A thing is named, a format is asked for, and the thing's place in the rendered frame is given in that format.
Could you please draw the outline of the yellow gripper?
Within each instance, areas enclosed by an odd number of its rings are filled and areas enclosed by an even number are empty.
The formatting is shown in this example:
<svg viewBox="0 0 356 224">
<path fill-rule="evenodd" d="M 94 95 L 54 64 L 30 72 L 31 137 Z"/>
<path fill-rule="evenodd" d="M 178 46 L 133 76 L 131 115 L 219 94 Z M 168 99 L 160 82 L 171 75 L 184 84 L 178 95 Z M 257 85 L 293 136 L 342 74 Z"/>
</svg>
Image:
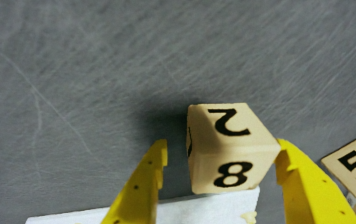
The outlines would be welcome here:
<svg viewBox="0 0 356 224">
<path fill-rule="evenodd" d="M 303 152 L 275 138 L 276 164 L 286 224 L 356 224 L 356 215 L 337 185 Z M 157 224 L 158 189 L 163 188 L 167 140 L 157 140 L 144 155 L 99 224 Z"/>
</svg>

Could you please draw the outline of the cream number cube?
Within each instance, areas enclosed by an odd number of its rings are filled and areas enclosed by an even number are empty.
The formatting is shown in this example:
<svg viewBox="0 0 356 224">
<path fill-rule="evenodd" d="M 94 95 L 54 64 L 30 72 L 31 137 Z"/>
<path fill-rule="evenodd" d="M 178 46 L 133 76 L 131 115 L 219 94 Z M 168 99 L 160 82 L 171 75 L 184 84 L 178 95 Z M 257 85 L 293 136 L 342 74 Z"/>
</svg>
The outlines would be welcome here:
<svg viewBox="0 0 356 224">
<path fill-rule="evenodd" d="M 320 162 L 356 199 L 356 139 Z"/>
<path fill-rule="evenodd" d="M 186 148 L 195 194 L 255 190 L 281 146 L 245 103 L 188 107 Z"/>
</svg>

